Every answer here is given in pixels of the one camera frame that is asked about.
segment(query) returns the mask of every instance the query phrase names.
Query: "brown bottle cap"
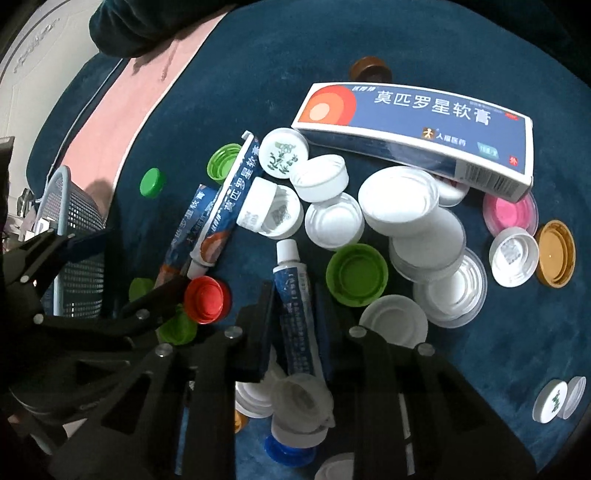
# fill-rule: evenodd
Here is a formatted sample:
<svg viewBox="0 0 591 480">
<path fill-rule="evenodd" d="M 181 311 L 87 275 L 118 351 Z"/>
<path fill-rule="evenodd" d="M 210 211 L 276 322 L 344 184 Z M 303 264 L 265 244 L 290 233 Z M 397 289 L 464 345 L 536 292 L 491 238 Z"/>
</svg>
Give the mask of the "brown bottle cap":
<svg viewBox="0 0 591 480">
<path fill-rule="evenodd" d="M 363 57 L 349 70 L 351 82 L 392 83 L 392 71 L 377 57 Z"/>
<path fill-rule="evenodd" d="M 573 235 L 560 220 L 551 220 L 538 230 L 535 239 L 540 246 L 540 263 L 535 271 L 549 287 L 564 287 L 573 276 L 576 250 Z"/>
</svg>

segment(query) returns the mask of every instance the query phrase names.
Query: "barcode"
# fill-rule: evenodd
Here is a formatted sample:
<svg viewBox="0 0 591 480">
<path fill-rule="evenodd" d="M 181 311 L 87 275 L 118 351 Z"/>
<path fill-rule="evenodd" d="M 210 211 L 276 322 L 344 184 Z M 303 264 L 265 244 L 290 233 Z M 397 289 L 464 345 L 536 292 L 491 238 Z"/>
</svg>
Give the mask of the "barcode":
<svg viewBox="0 0 591 480">
<path fill-rule="evenodd" d="M 463 180 L 466 180 L 467 183 L 472 183 L 475 187 L 480 187 L 484 191 L 500 196 L 511 197 L 516 189 L 519 188 L 519 183 L 515 180 L 508 179 L 498 173 L 480 168 L 476 165 L 466 165 Z"/>
</svg>

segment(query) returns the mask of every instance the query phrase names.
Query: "green bottle cap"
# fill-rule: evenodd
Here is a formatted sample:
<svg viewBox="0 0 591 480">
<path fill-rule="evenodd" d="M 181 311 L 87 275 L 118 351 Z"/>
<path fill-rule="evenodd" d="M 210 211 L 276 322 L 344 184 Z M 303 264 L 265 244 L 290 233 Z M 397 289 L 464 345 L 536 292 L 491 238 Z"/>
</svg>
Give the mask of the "green bottle cap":
<svg viewBox="0 0 591 480">
<path fill-rule="evenodd" d="M 161 342 L 173 345 L 185 345 L 192 342 L 197 335 L 197 323 L 185 313 L 181 304 L 177 305 L 177 313 L 158 329 Z"/>
<path fill-rule="evenodd" d="M 149 199 L 156 198 L 165 182 L 164 173 L 157 168 L 151 168 L 145 173 L 142 182 L 139 184 L 139 192 Z"/>
<path fill-rule="evenodd" d="M 374 248 L 348 245 L 336 251 L 326 268 L 326 285 L 339 303 L 363 307 L 377 300 L 388 283 L 388 264 Z"/>
<path fill-rule="evenodd" d="M 218 148 L 207 162 L 207 175 L 212 180 L 222 184 L 228 173 L 230 173 L 240 149 L 241 146 L 237 143 L 229 143 Z"/>
</svg>

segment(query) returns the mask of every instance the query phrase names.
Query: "toothpaste tube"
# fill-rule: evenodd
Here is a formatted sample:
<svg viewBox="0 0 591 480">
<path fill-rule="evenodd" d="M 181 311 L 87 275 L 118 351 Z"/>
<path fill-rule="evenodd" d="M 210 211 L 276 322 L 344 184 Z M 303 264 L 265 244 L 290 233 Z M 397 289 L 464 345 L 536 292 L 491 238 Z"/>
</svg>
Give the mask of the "toothpaste tube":
<svg viewBox="0 0 591 480">
<path fill-rule="evenodd" d="M 207 216 L 197 243 L 191 252 L 191 264 L 187 276 L 197 278 L 205 275 L 207 269 L 216 264 L 223 247 L 236 226 L 238 213 L 248 195 L 252 181 L 262 174 L 258 160 L 260 143 L 252 133 L 242 135 L 244 145 L 222 188 L 213 202 L 212 211 Z"/>
<path fill-rule="evenodd" d="M 212 211 L 216 195 L 216 190 L 205 185 L 199 185 L 197 188 L 164 256 L 164 263 L 160 267 L 155 287 L 159 287 L 182 273 L 183 266 L 189 258 L 189 253 L 197 241 L 207 215 Z"/>
</svg>

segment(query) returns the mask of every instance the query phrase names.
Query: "dark fabric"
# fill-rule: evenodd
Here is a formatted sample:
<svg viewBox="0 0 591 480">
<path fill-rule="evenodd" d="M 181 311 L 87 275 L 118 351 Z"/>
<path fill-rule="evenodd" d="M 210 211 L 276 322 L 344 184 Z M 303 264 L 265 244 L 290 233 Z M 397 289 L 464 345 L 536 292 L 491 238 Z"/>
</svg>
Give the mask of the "dark fabric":
<svg viewBox="0 0 591 480">
<path fill-rule="evenodd" d="M 568 421 L 541 425 L 531 410 L 553 378 L 591 375 L 591 322 L 586 276 L 591 271 L 591 90 L 539 48 L 456 4 L 438 0 L 265 0 L 231 12 L 203 47 L 140 132 L 122 170 L 109 224 L 117 238 L 108 251 L 105 303 L 117 309 L 134 277 L 152 277 L 185 208 L 200 182 L 215 186 L 206 163 L 220 146 L 239 141 L 249 129 L 263 137 L 291 124 L 310 85 L 346 80 L 350 65 L 365 55 L 383 58 L 397 82 L 482 98 L 532 117 L 535 185 L 540 221 L 559 218 L 577 242 L 577 265 L 569 285 L 543 287 L 532 278 L 521 287 L 497 285 L 488 267 L 492 238 L 482 219 L 482 194 L 470 192 L 454 208 L 468 247 L 489 272 L 488 298 L 480 315 L 457 330 L 430 325 L 428 341 L 444 353 L 524 442 L 541 468 L 580 420 L 591 389 Z M 62 116 L 93 92 L 84 74 L 56 106 L 30 159 L 28 179 L 43 184 L 51 149 L 47 138 L 65 134 Z M 311 155 L 327 150 L 312 147 Z M 361 183 L 386 161 L 344 154 L 356 196 Z M 158 167 L 168 182 L 153 200 L 139 195 L 143 174 Z M 331 252 L 313 245 L 304 229 L 295 235 L 302 260 L 322 281 Z M 387 239 L 366 228 L 362 242 L 387 257 Z M 238 309 L 257 298 L 271 279 L 275 242 L 237 229 L 212 275 L 228 282 L 232 323 Z M 410 296 L 411 285 L 390 269 L 386 293 Z M 326 447 L 340 439 L 339 427 Z M 274 465 L 260 440 L 268 426 L 253 421 L 238 452 L 238 478 L 311 478 L 309 472 Z"/>
</svg>

